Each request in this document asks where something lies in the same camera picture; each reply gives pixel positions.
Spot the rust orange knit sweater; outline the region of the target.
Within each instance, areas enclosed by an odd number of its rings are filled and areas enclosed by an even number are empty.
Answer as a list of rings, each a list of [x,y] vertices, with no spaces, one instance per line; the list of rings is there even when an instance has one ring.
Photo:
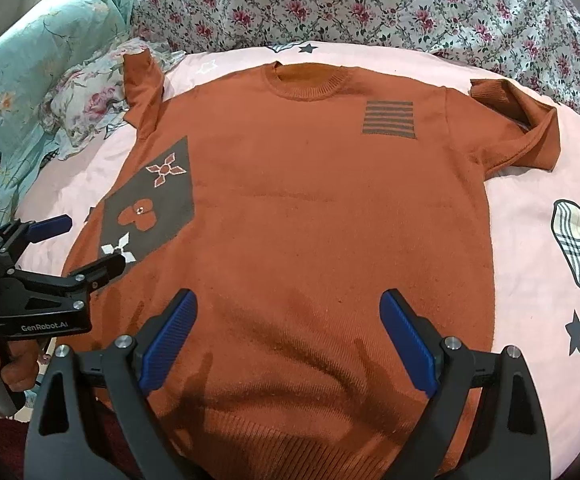
[[[358,67],[267,64],[164,100],[150,53],[124,60],[137,139],[66,267],[119,252],[92,300],[98,349],[199,303],[150,403],[217,479],[377,479],[426,399],[379,318],[395,288],[488,351],[495,288],[485,182],[551,170],[556,110],[505,79],[468,93]]]

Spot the pale rose print pillow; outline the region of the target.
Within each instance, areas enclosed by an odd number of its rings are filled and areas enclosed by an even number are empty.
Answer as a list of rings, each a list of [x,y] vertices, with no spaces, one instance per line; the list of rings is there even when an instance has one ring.
[[[90,141],[111,136],[124,125],[130,109],[124,90],[124,56],[147,51],[166,73],[183,61],[185,53],[165,42],[119,36],[106,50],[95,52],[69,68],[40,106],[40,124],[54,137],[56,157],[66,160]]]

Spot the teal floral blanket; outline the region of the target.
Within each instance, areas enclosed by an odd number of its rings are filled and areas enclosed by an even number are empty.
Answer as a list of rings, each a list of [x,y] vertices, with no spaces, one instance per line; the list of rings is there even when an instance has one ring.
[[[46,94],[67,70],[128,33],[134,3],[42,0],[0,36],[0,226],[66,144],[42,116]]]

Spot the pink heart print bedsheet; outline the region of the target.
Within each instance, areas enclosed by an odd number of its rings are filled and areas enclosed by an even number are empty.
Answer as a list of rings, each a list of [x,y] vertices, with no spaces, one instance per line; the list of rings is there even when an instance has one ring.
[[[221,76],[279,61],[363,67],[467,91],[482,68],[405,49],[288,44],[186,56],[165,76],[177,96]],[[554,170],[509,169],[488,180],[495,270],[494,344],[523,352],[544,411],[552,474],[580,474],[580,286],[566,236],[580,240],[580,115],[558,110],[561,154]]]

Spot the white red floral quilt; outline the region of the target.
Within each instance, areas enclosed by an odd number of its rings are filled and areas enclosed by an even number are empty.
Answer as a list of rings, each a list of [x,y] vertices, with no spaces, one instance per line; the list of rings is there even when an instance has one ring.
[[[580,12],[570,0],[135,0],[130,26],[188,52],[307,40],[418,50],[580,114]]]

